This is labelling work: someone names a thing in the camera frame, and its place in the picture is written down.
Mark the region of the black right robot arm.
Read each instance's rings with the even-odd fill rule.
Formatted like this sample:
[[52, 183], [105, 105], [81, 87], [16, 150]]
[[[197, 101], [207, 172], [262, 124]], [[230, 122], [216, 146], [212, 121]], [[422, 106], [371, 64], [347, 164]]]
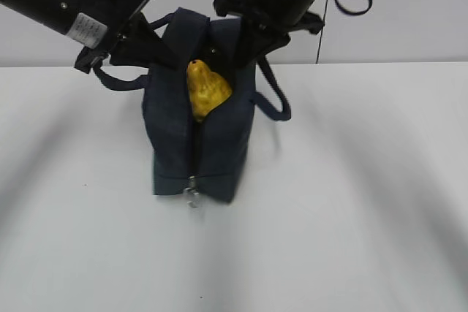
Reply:
[[218, 16], [238, 16], [241, 31], [234, 62], [243, 67], [285, 47], [290, 33], [307, 31], [318, 34], [322, 18], [309, 11], [315, 0], [214, 0]]

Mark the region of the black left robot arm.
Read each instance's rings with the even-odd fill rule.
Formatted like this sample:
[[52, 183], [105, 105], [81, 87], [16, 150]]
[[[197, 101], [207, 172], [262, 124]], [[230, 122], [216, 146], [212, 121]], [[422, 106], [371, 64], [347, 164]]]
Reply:
[[1, 4], [80, 43], [75, 68], [89, 73], [108, 58], [114, 66], [174, 69], [177, 55], [143, 14], [152, 0], [1, 0]]

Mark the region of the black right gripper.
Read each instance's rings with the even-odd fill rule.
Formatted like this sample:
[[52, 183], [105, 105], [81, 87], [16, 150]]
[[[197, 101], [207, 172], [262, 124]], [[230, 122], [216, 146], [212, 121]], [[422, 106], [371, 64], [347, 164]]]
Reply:
[[305, 30], [319, 34], [324, 27], [322, 18], [312, 12], [306, 12], [296, 24], [284, 24], [262, 9], [256, 0], [214, 0], [213, 6], [218, 16], [241, 17], [233, 55], [235, 67], [245, 67], [285, 47], [290, 43], [290, 32]]

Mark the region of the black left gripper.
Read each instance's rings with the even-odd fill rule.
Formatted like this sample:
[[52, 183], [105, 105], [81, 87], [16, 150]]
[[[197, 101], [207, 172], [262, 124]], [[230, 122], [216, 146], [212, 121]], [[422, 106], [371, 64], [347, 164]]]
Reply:
[[113, 66], [178, 66], [178, 56], [156, 30], [168, 25], [170, 12], [149, 22], [142, 9], [150, 0], [83, 0], [73, 22], [73, 39], [83, 45], [75, 68], [89, 73], [101, 59]]

